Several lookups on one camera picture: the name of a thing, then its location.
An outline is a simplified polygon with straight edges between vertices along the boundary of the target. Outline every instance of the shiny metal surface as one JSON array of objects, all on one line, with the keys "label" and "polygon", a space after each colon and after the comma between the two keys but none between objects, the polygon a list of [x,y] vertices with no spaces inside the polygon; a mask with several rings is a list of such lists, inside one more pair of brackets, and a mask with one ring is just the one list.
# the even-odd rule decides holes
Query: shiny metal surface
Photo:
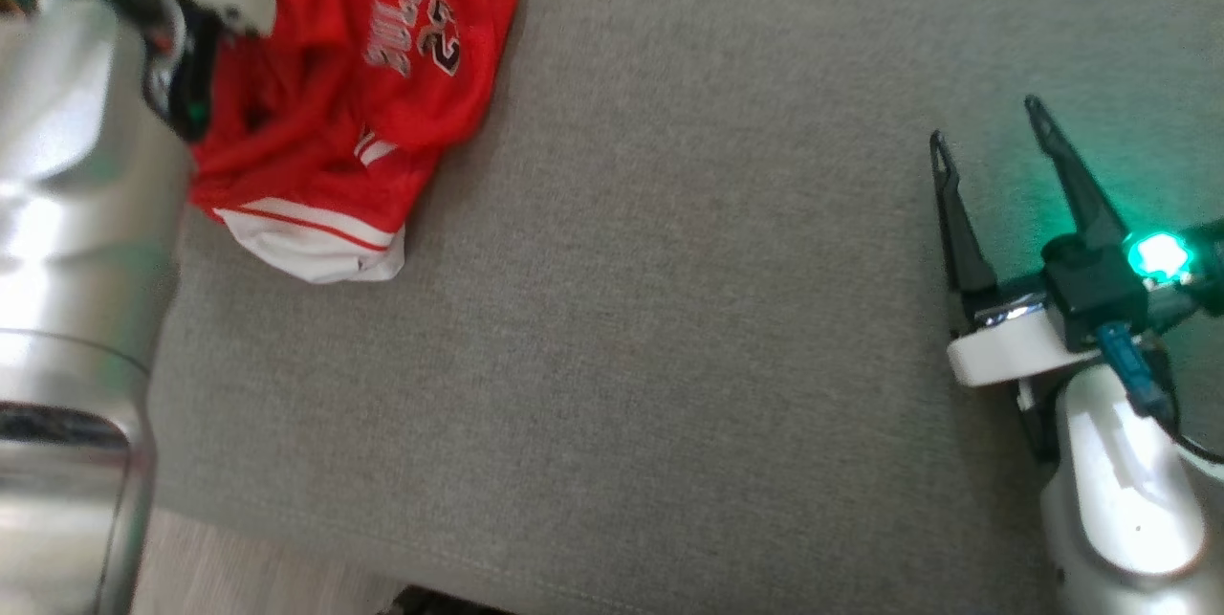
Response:
[{"label": "shiny metal surface", "polygon": [[1131,410],[1114,371],[1093,366],[1072,379],[1056,415],[1062,461],[1042,516],[1066,613],[1219,613],[1224,561],[1185,467]]},{"label": "shiny metal surface", "polygon": [[154,469],[144,390],[191,167],[144,77],[140,32],[98,0],[0,21],[4,615],[130,609]]}]

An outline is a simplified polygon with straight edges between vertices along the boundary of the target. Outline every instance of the black object on floor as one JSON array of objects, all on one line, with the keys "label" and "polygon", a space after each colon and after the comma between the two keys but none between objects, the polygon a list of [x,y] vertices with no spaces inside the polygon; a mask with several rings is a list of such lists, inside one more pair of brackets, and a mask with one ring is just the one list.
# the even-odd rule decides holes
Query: black object on floor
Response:
[{"label": "black object on floor", "polygon": [[379,615],[512,615],[420,587],[408,587]]}]

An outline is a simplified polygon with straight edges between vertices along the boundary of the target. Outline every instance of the glowing led light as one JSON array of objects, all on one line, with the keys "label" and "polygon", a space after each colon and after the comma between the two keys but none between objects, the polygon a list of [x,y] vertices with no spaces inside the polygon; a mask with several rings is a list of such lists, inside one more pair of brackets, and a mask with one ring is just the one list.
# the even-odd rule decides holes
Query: glowing led light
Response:
[{"label": "glowing led light", "polygon": [[1158,283],[1177,281],[1189,274],[1193,254],[1185,243],[1169,233],[1157,233],[1131,247],[1130,262],[1136,273]]}]

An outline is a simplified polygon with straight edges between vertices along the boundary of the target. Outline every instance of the jersey number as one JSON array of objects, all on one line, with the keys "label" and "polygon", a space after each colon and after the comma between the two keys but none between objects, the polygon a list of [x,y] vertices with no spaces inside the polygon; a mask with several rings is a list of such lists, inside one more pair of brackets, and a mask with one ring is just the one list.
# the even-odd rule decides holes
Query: jersey number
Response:
[{"label": "jersey number", "polygon": [[422,55],[432,55],[433,64],[443,72],[455,76],[459,71],[459,39],[447,39],[447,26],[454,25],[454,12],[444,0],[430,0],[430,21],[432,25],[421,29],[417,50]]}]

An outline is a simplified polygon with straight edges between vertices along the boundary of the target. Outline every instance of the gray couch cushion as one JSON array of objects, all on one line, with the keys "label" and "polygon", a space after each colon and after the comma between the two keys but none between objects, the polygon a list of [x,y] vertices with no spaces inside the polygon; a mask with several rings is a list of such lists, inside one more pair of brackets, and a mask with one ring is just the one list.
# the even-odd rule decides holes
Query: gray couch cushion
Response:
[{"label": "gray couch cushion", "polygon": [[[1026,92],[1132,221],[1214,218],[1222,12],[523,0],[394,283],[190,219],[159,500],[528,614],[1050,613],[1018,424],[945,365],[927,135],[1005,276],[1070,225]],[[1206,387],[1224,343],[1176,344]]]}]

